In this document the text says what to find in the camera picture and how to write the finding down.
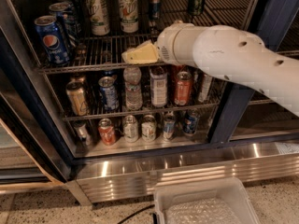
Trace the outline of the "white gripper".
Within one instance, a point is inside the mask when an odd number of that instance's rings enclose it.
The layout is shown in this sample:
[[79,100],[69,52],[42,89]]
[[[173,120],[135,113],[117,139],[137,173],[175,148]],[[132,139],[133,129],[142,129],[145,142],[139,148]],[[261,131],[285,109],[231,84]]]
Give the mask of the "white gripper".
[[192,55],[193,45],[205,30],[206,27],[192,23],[175,22],[159,34],[157,48],[148,40],[136,48],[126,50],[121,56],[129,64],[156,63],[160,56],[160,59],[168,64],[196,67]]

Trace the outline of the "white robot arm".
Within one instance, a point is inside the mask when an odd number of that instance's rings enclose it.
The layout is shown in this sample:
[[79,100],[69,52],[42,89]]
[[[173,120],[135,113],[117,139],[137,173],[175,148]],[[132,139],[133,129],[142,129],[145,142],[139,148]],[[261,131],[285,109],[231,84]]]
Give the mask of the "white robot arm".
[[299,116],[299,61],[267,49],[257,35],[225,25],[210,27],[175,22],[156,42],[126,50],[129,64],[163,61],[258,91]]

